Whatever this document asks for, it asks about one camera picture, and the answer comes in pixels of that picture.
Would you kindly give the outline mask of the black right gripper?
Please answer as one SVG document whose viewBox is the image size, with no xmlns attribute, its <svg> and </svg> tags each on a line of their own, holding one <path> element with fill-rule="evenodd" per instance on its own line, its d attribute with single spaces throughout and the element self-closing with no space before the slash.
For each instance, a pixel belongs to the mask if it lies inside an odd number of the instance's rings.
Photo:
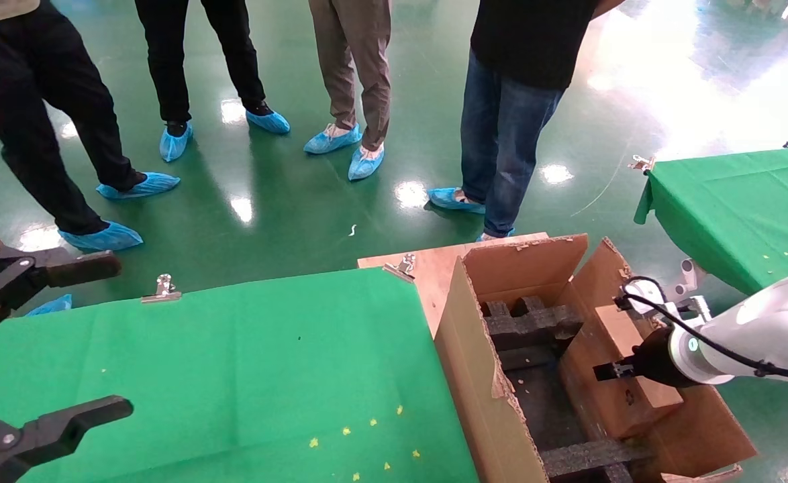
<svg viewBox="0 0 788 483">
<path fill-rule="evenodd" d="M 687 377 L 679 370 L 671 357 L 672 327 L 658 328 L 632 348 L 632 364 L 612 362 L 593 367 L 597 381 L 646 377 L 650 381 L 667 387 L 687 387 Z"/>
</svg>

